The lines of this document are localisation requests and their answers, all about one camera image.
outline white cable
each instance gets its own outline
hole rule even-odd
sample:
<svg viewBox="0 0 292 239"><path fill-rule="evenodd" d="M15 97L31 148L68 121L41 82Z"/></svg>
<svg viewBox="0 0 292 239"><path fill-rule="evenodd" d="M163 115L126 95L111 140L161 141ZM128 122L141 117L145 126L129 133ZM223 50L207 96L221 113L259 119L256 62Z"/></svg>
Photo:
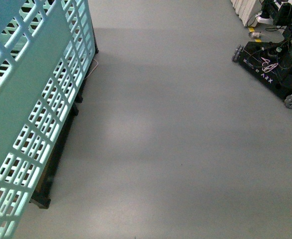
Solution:
<svg viewBox="0 0 292 239"><path fill-rule="evenodd" d="M91 72L88 73L88 75L84 78L84 80L87 79L87 78L93 73L93 71L97 68L97 66L98 66L98 61L95 60L95 59L93 59L93 61L95 61L97 64L96 64L95 67L91 70Z"/></svg>

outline black equipment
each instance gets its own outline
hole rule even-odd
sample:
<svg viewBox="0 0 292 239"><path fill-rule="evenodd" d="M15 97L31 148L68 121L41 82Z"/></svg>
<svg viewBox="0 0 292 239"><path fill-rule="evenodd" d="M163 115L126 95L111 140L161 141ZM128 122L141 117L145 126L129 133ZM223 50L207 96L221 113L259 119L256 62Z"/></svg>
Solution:
<svg viewBox="0 0 292 239"><path fill-rule="evenodd" d="M265 0L261 17L273 19L274 25L286 26L279 43L248 42L239 45L232 58L257 77L292 109L292 4Z"/></svg>

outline black metal frame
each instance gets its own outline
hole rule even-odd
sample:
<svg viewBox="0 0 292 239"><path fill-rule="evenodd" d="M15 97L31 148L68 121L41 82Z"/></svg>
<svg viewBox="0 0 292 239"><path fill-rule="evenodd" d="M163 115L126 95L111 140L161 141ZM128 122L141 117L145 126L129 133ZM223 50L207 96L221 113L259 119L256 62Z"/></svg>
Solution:
<svg viewBox="0 0 292 239"><path fill-rule="evenodd" d="M93 28L93 37L94 37L94 43L95 43L95 53L94 53L94 57L95 57L95 55L98 54L99 50L96 43L94 28ZM49 198L49 195L50 195L51 187L54 181L54 176L56 174L58 164L63 153L64 145L66 143L70 128L72 126L72 122L74 120L74 117L77 116L79 113L76 103L81 103L83 101L82 93L83 93L84 86L86 83L86 77L91 71L92 64L93 64L93 60L91 61L90 66L86 72L86 75L81 84L79 92L77 93L75 97L75 102L73 103L72 109L65 120L65 123L61 129L59 137L50 155L50 158L48 159L48 162L45 165L45 168L41 175L39 183L30 199L30 203L34 203L41 209L48 209L50 206L51 199Z"/></svg>

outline epoxy floor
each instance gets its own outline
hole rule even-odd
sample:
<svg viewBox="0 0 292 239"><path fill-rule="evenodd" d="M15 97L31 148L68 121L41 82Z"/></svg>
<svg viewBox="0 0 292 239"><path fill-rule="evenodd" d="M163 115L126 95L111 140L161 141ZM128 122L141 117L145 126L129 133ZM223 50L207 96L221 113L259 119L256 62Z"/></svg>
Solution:
<svg viewBox="0 0 292 239"><path fill-rule="evenodd" d="M16 239L292 239L292 110L231 62L229 0L90 0L100 52Z"/></svg>

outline light blue plastic crate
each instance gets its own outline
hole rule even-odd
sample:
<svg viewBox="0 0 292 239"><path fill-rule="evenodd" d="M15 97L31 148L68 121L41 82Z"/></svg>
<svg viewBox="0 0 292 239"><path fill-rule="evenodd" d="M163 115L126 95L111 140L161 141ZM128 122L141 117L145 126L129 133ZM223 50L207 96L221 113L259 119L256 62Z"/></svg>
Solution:
<svg viewBox="0 0 292 239"><path fill-rule="evenodd" d="M0 0L0 238L12 238L94 54L87 0Z"/></svg>

